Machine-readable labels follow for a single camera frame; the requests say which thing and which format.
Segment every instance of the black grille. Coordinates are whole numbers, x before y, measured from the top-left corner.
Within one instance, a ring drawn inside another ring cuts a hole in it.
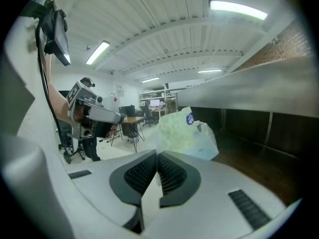
[[[155,159],[156,155],[152,155],[126,171],[124,174],[126,183],[142,195],[156,173],[156,167],[154,166]]]
[[[91,172],[89,170],[83,170],[83,171],[79,171],[79,172],[75,172],[75,173],[69,173],[69,177],[71,179],[76,179],[76,178],[83,177],[83,176],[86,176],[89,174],[91,174]]]
[[[267,214],[265,214],[244,191],[237,190],[228,193],[228,195],[254,230],[270,221]]]
[[[179,188],[187,178],[186,171],[162,154],[158,159],[158,173],[160,176],[163,195]]]

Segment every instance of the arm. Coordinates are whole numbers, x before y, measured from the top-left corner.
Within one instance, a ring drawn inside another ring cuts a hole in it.
[[[46,79],[48,83],[49,98],[52,104],[54,113],[59,120],[70,123],[68,118],[68,103],[66,99],[56,90],[51,82],[51,60],[52,55],[45,56],[46,62]]]

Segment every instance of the computer monitor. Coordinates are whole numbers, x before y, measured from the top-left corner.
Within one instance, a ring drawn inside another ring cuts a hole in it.
[[[159,105],[160,105],[159,99],[151,100],[151,106],[159,106]]]

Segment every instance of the ceiling light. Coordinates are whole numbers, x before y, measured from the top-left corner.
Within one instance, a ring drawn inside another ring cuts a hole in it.
[[[250,15],[262,20],[264,20],[268,15],[265,12],[262,12],[260,10],[257,10],[242,4],[233,3],[233,2],[214,1],[214,0],[210,0],[210,9],[238,12],[238,13]]]
[[[198,71],[199,73],[210,73],[210,72],[220,72],[221,69],[213,69],[213,70],[205,70],[205,71]]]
[[[144,83],[144,82],[150,82],[150,81],[158,80],[158,79],[159,79],[159,77],[156,77],[156,78],[153,78],[153,79],[149,79],[149,80],[146,80],[146,81],[142,81],[142,83]]]
[[[89,57],[88,61],[86,61],[86,64],[87,65],[92,65],[93,62],[98,58],[98,56],[100,56],[101,53],[109,46],[110,46],[110,44],[107,41],[103,41],[100,44],[100,46],[93,52],[91,57]]]

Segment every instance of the white plastic bag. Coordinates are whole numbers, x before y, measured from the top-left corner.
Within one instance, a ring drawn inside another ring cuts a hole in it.
[[[194,121],[190,107],[161,117],[152,138],[157,153],[171,150],[207,160],[218,154],[213,131]]]

